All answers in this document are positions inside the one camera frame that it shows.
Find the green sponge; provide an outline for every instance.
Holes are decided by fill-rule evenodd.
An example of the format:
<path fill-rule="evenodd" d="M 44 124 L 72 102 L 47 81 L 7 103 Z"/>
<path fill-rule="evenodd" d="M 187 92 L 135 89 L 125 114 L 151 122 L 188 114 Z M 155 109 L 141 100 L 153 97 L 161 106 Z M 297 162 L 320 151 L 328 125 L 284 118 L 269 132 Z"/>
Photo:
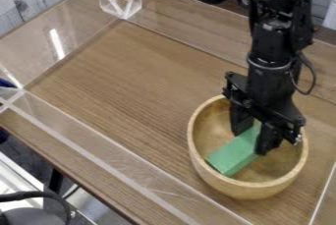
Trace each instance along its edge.
<path fill-rule="evenodd" d="M 255 153 L 259 133 L 260 124 L 256 124 L 209 154 L 207 163 L 224 176 L 231 177 L 259 157 Z"/>

